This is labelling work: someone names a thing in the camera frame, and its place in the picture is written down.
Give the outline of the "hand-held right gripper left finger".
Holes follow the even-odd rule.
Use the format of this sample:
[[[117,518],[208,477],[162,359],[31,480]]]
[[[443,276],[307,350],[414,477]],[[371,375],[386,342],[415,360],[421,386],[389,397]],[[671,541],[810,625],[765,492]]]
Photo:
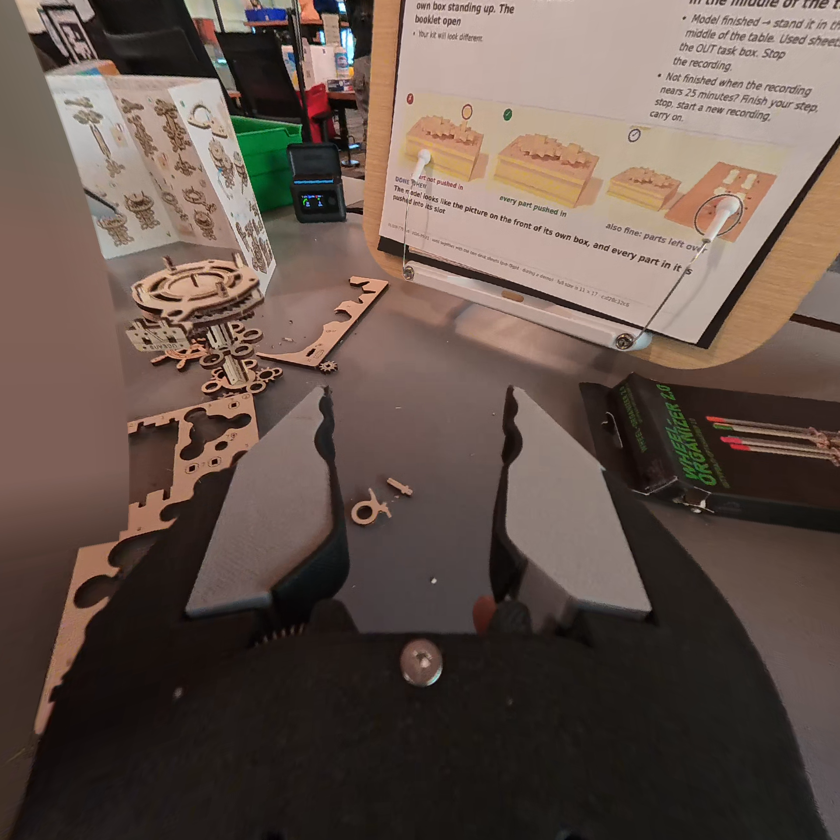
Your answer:
[[[316,387],[241,458],[185,606],[189,617],[310,617],[350,571],[333,402]]]

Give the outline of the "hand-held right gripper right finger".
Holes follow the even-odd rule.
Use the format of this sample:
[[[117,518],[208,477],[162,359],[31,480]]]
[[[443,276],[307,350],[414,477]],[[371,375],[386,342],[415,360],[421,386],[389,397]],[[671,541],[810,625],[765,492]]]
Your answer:
[[[509,386],[493,509],[490,588],[532,623],[580,612],[644,620],[652,606],[599,461]]]

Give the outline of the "small wooden ring-shaped part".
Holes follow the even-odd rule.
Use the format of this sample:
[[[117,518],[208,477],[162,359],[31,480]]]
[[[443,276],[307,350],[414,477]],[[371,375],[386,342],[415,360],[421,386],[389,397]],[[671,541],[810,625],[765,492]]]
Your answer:
[[[359,527],[368,527],[376,522],[380,516],[392,518],[390,508],[386,503],[380,501],[372,488],[369,488],[369,497],[357,502],[351,509],[351,519]]]

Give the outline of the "round wooden model assembly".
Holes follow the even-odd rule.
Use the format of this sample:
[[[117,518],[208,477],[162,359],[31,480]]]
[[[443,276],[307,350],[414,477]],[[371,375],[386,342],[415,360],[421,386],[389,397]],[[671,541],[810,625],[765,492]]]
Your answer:
[[[208,376],[205,395],[256,395],[281,378],[280,367],[259,366],[263,334],[245,324],[264,295],[241,254],[181,265],[165,257],[163,270],[135,282],[131,292],[140,310],[126,328],[131,344],[151,354],[153,365],[173,361],[182,371],[198,364]]]

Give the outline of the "black model kit box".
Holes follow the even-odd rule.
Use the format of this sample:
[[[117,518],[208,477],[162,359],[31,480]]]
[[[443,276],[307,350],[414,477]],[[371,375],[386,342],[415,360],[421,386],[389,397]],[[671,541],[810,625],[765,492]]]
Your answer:
[[[581,383],[596,457],[640,496],[697,513],[839,531],[839,405],[667,384]]]

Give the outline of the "wooden sheet with cloud cutouts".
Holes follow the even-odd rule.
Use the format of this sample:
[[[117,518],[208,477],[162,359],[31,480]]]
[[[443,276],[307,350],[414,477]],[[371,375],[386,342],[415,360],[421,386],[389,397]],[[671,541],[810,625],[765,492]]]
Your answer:
[[[53,694],[85,640],[91,619],[174,522],[205,476],[230,467],[259,440],[256,398],[249,393],[132,421],[128,524],[115,542],[78,550],[35,718],[47,727]]]

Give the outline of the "wavy-edged wooden sheet strip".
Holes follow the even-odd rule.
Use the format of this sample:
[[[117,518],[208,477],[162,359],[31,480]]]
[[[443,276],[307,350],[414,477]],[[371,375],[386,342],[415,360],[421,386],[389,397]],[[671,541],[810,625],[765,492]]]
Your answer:
[[[303,350],[293,353],[257,352],[256,357],[265,361],[295,364],[312,369],[318,368],[320,362],[327,361],[357,321],[390,286],[387,280],[361,276],[352,276],[349,283],[356,289],[356,294],[352,299],[342,301],[335,309],[336,313],[347,316],[345,320],[324,323],[320,336]]]

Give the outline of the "instruction board on stand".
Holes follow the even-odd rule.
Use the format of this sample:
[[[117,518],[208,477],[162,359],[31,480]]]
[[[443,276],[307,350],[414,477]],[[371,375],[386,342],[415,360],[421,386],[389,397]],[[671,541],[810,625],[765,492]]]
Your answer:
[[[495,280],[468,277],[466,269],[459,266],[444,264],[439,269],[414,259],[403,263],[402,245],[396,255],[380,251],[402,21],[403,2],[375,2],[363,228],[377,263],[397,281],[406,280],[408,289],[441,291],[671,369],[697,370],[734,361],[772,338],[796,313],[837,255],[838,143],[794,200],[778,232],[771,236],[770,250],[748,270],[748,283],[738,300],[726,305],[726,318],[716,336],[703,346],[659,335],[644,337],[640,328],[543,300],[533,291],[510,290]]]

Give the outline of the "black device with colour screen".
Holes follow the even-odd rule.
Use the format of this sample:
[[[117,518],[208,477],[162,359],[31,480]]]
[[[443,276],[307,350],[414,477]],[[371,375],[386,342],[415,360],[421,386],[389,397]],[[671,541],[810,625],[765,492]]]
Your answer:
[[[341,161],[333,143],[292,143],[287,147],[290,194],[298,222],[343,223],[347,217]]]

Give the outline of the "green plastic bin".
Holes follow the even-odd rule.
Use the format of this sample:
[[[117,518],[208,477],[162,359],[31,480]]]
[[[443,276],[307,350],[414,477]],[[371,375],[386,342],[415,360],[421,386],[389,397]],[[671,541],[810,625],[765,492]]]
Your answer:
[[[292,204],[287,147],[301,142],[296,122],[231,117],[239,150],[262,213]]]

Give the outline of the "folded assembly instruction leaflet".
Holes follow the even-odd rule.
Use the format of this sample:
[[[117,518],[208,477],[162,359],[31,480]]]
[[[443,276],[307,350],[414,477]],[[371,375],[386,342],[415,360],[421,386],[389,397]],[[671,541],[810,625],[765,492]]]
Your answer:
[[[105,259],[183,242],[276,261],[218,79],[47,75]]]

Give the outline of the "white printed instruction sheets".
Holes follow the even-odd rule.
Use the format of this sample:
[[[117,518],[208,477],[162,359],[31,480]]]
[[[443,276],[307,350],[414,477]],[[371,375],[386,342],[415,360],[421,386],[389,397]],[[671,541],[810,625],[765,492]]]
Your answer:
[[[380,248],[705,345],[838,141],[838,2],[403,2]]]

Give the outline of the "black office chair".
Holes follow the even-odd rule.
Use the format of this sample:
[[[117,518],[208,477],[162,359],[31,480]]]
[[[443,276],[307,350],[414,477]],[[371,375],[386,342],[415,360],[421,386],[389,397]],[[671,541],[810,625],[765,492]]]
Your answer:
[[[311,126],[288,75],[276,33],[219,32],[217,42],[246,113],[260,119],[297,123],[303,141],[311,141]]]

